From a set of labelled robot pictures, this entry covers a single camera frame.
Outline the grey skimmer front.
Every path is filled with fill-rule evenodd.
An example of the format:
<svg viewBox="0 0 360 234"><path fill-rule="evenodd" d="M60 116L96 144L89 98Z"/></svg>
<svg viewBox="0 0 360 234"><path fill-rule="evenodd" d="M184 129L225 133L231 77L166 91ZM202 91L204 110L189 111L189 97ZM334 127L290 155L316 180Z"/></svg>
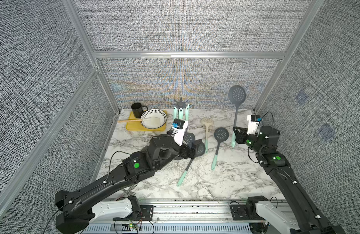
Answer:
<svg viewBox="0 0 360 234"><path fill-rule="evenodd" d="M178 118L178 108L175 106L173 108L173 120Z"/></svg>

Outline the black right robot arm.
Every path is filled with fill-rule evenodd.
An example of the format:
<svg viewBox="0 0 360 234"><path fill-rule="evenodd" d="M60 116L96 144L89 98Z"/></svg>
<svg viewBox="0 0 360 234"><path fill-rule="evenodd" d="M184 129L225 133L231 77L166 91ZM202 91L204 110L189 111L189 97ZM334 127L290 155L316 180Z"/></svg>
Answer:
<svg viewBox="0 0 360 234"><path fill-rule="evenodd" d="M295 218L274 207L267 199L248 198L246 213L268 221L282 234L343 234L339 225L332 224L306 194L287 158L277 149L280 131L263 126L255 134L246 128L234 127L238 144L246 144L256 153L259 165L275 182L289 204Z"/></svg>

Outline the cream skimmer mint handle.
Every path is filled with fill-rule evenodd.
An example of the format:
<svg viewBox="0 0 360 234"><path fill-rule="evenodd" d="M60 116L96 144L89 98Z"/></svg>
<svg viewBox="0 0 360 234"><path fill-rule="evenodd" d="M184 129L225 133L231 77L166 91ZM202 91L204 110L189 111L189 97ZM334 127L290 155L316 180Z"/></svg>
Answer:
<svg viewBox="0 0 360 234"><path fill-rule="evenodd" d="M204 145L204 143L201 142L201 143L197 146L196 158L202 156L202 155L205 153L205 151L206 151L205 145ZM187 172L188 172L191 164L193 163L193 161L194 161L194 160L191 159L190 162L188 163L186 169L184 170L182 176L180 177L180 179L179 179L179 181L178 181L178 183L177 183L177 187L180 187L180 186L182 185L182 183L183 183L183 181L184 181L184 179L185 179L185 177L186 177L186 175L187 175Z"/></svg>

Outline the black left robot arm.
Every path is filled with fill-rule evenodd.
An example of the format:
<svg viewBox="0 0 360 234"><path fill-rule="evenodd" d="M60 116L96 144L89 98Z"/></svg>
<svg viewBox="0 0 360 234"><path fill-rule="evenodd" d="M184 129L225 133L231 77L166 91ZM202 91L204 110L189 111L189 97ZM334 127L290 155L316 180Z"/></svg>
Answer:
<svg viewBox="0 0 360 234"><path fill-rule="evenodd" d="M100 179L72 192L57 192L55 204L61 213L56 217L56 229L63 234L75 234L85 229L96 217L92 207L108 196L154 176L178 156L195 159L204 152L201 139L190 146L179 146L171 135L151 138L148 146L132 153Z"/></svg>

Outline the grey skimmer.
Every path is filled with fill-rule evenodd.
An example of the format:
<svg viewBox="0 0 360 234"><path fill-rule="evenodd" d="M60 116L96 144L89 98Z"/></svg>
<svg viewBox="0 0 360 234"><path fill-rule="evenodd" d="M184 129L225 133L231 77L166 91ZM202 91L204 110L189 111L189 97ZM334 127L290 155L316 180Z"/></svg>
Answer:
<svg viewBox="0 0 360 234"><path fill-rule="evenodd" d="M178 118L178 108L175 106L173 108L173 120Z"/></svg>
<svg viewBox="0 0 360 234"><path fill-rule="evenodd" d="M231 101L231 103L236 106L235 118L234 118L234 127L236 127L238 110L239 107L246 100L246 91L243 87L239 85L234 85L229 89L228 98Z"/></svg>
<svg viewBox="0 0 360 234"><path fill-rule="evenodd" d="M217 141L217 149L213 158L213 162L212 162L212 167L211 169L214 171L217 165L217 159L218 159L218 153L219 153L219 148L220 148L220 144L224 141L226 141L229 138L229 132L226 128L220 127L218 129L215 130L214 132L214 137Z"/></svg>

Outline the grey skimmer back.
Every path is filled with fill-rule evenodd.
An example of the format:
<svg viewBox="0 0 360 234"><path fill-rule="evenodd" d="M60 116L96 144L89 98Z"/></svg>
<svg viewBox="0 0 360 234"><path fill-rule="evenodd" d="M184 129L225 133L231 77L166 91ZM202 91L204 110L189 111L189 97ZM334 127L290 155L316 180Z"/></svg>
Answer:
<svg viewBox="0 0 360 234"><path fill-rule="evenodd" d="M231 101L231 103L236 106L235 118L234 118L234 127L236 127L238 110L239 107L246 100L246 91L243 87L239 85L234 85L229 89L228 98Z"/></svg>

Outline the grey skimmer lone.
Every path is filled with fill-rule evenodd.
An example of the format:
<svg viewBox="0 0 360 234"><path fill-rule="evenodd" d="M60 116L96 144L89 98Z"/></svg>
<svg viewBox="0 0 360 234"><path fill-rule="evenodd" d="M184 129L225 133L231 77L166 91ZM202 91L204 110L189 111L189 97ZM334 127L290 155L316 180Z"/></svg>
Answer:
<svg viewBox="0 0 360 234"><path fill-rule="evenodd" d="M190 105L188 104L188 106L185 108L185 120L186 121L189 121L189 107ZM184 138L183 138L183 141L189 146L191 147L192 145L192 142L195 141L195 136L193 133L190 133L188 131L188 126L187 128L185 129L185 134L184 134Z"/></svg>

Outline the grey utensil rack stand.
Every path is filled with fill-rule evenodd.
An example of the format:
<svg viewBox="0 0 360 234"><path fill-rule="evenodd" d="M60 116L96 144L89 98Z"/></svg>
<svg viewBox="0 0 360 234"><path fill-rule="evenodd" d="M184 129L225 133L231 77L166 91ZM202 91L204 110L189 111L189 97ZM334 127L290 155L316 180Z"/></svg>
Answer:
<svg viewBox="0 0 360 234"><path fill-rule="evenodd" d="M188 106L188 104L190 105L189 107L191 107L191 103L188 103L189 100L183 101L182 98L180 98L179 101L177 101L176 99L174 99L175 103L172 103L172 105L178 108L178 118L177 119L181 119L181 120L185 120L185 108Z"/></svg>

